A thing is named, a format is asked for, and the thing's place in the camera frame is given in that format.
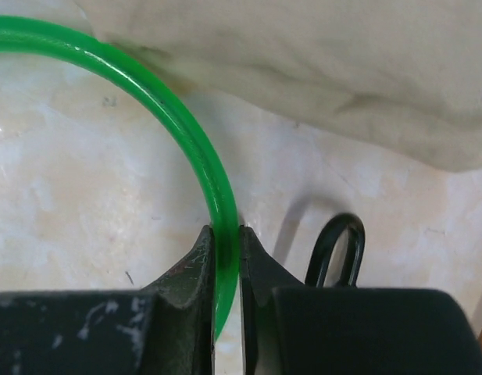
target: black hook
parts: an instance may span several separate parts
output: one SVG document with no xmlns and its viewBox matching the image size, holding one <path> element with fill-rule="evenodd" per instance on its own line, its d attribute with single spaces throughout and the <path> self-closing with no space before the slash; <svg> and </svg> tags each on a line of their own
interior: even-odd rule
<svg viewBox="0 0 482 375">
<path fill-rule="evenodd" d="M 338 238 L 348 231 L 347 251 L 341 275 L 335 287 L 355 287 L 364 254 L 366 233 L 364 225 L 353 213 L 340 213 L 321 230 L 313 248 L 305 284 L 321 288 L 326 279 L 329 262 Z"/>
</svg>

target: curved green plastic tube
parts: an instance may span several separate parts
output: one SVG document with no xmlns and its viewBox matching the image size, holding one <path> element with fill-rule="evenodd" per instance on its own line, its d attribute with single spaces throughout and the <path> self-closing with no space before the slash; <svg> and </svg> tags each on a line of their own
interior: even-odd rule
<svg viewBox="0 0 482 375">
<path fill-rule="evenodd" d="M 51 56 L 113 82 L 145 106 L 171 133 L 191 163 L 208 204 L 216 239 L 216 337 L 237 287 L 238 219 L 227 174 L 206 134 L 181 101 L 139 62 L 111 45 L 67 27 L 0 16 L 0 52 Z"/>
</svg>

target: tan towel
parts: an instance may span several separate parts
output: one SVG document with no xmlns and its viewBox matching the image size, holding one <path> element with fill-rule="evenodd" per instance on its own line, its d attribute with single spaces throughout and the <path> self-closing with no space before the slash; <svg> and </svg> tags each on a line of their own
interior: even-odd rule
<svg viewBox="0 0 482 375">
<path fill-rule="evenodd" d="M 482 0 L 77 0 L 161 75 L 438 168 L 482 167 Z"/>
</svg>

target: marble surface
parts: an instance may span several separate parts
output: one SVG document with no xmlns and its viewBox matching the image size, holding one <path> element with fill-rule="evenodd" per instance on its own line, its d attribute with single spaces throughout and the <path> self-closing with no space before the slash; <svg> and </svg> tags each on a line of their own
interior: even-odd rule
<svg viewBox="0 0 482 375">
<path fill-rule="evenodd" d="M 67 0 L 0 0 L 0 13 L 89 30 Z M 482 170 L 433 170 L 217 92 L 183 100 L 244 221 L 296 277 L 325 222 L 352 211 L 366 226 L 359 285 L 447 291 L 480 329 Z M 135 100 L 62 62 L 0 55 L 0 291 L 139 288 L 208 222 L 186 159 Z M 217 373 L 241 373 L 240 339 L 237 299 Z"/>
</svg>

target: green ring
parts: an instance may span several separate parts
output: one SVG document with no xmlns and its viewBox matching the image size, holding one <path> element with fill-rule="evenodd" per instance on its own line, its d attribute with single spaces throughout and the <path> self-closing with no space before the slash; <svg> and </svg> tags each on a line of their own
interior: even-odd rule
<svg viewBox="0 0 482 375">
<path fill-rule="evenodd" d="M 192 165 L 216 240 L 216 338 L 237 287 L 238 219 L 234 193 L 218 155 L 182 102 L 149 70 L 111 45 L 67 27 L 0 16 L 0 52 L 46 55 L 104 77 L 136 98 L 171 133 Z"/>
</svg>

